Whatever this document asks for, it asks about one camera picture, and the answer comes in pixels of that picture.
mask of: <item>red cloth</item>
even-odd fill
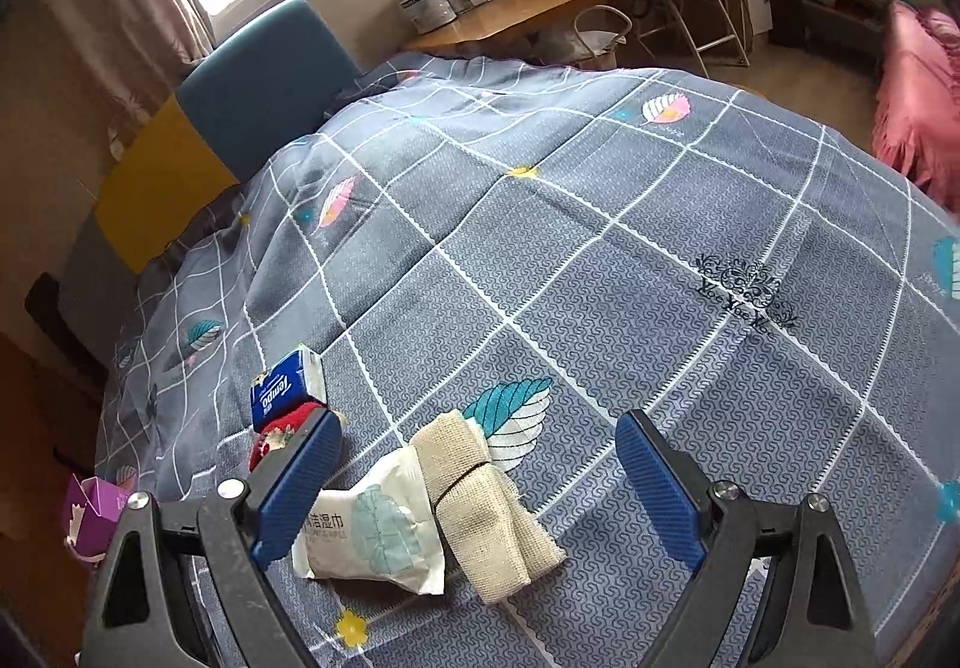
[[[960,215],[960,31],[939,10],[890,5],[872,149]]]
[[[253,441],[253,449],[250,450],[250,470],[253,472],[253,468],[257,467],[260,464],[260,461],[264,458],[267,452],[270,451],[270,443],[267,441],[267,436],[274,430],[280,431],[285,435],[292,436],[296,431],[299,430],[301,424],[306,422],[306,417],[309,417],[313,413],[314,409],[323,408],[323,403],[317,403],[313,401],[307,401],[306,403],[301,403],[299,408],[295,408],[289,414],[285,414],[278,419],[274,419],[272,422],[267,424],[263,430],[260,431],[260,435],[256,437],[256,441]]]

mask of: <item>table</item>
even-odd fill
[[[464,13],[455,21],[421,34],[404,45],[407,51],[454,56],[466,43],[509,43],[558,21],[574,18],[584,8],[612,0],[491,0]]]

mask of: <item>blue gripper pad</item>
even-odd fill
[[[285,556],[310,513],[320,488],[326,484],[340,458],[343,433],[332,411],[317,423],[260,506],[260,531],[251,549],[261,570]],[[263,462],[270,459],[268,454]]]
[[[616,456],[653,522],[667,556],[695,573],[707,556],[693,502],[630,414],[616,422]]]

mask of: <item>white wet wipes package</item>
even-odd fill
[[[306,579],[382,579],[443,594],[443,546],[416,449],[384,455],[352,489],[321,489],[292,557]]]

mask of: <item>yellow flower print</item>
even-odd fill
[[[536,178],[536,167],[525,167],[521,165],[508,171],[507,175],[513,176],[514,178]]]
[[[350,609],[344,609],[337,620],[337,633],[347,647],[363,646],[367,642],[367,620]]]

